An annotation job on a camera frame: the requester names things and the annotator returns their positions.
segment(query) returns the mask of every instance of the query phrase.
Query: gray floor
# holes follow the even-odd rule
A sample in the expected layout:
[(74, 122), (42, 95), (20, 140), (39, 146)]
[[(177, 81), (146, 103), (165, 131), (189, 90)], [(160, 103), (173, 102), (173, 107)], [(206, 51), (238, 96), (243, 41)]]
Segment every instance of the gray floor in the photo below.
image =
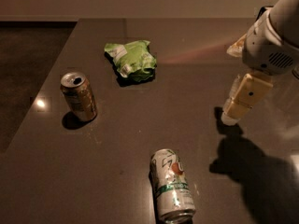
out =
[(74, 26), (74, 22), (0, 22), (0, 156)]

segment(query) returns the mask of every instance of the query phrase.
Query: white label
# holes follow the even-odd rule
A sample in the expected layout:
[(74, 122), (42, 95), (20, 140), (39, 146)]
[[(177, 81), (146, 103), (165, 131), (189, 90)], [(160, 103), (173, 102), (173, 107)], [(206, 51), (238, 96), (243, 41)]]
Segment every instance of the white label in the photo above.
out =
[(119, 59), (127, 53), (128, 52), (125, 49), (124, 45), (119, 45), (110, 52), (110, 55), (114, 57), (114, 63), (117, 63)]
[(126, 65), (124, 65), (122, 67), (122, 69), (120, 71), (121, 76), (124, 78), (127, 78), (130, 75), (131, 70), (132, 70), (131, 66), (127, 63)]

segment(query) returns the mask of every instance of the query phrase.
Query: snack bag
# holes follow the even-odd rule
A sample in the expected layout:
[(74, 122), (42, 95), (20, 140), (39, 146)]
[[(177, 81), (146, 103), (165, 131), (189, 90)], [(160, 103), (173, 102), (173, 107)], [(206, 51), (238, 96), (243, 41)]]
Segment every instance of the snack bag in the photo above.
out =
[(105, 52), (113, 58), (121, 77), (140, 82), (152, 77), (156, 68), (156, 59), (149, 53), (149, 44), (146, 40), (125, 45), (107, 43)]

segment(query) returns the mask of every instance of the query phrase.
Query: gold can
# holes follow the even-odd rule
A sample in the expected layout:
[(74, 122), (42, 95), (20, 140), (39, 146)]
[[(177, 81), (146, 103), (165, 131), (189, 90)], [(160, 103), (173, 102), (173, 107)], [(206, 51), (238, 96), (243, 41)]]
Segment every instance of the gold can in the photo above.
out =
[(87, 122), (96, 117), (92, 87), (83, 73), (65, 74), (61, 79), (61, 91), (71, 111), (80, 121)]

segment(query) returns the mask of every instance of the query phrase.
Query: green and white can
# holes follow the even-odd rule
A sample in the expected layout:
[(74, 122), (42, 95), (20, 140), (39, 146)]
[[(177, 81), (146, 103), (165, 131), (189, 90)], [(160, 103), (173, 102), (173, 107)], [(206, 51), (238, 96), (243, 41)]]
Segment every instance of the green and white can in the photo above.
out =
[(195, 206), (179, 156), (171, 149), (155, 152), (150, 161), (151, 185), (158, 218), (164, 223), (185, 223)]

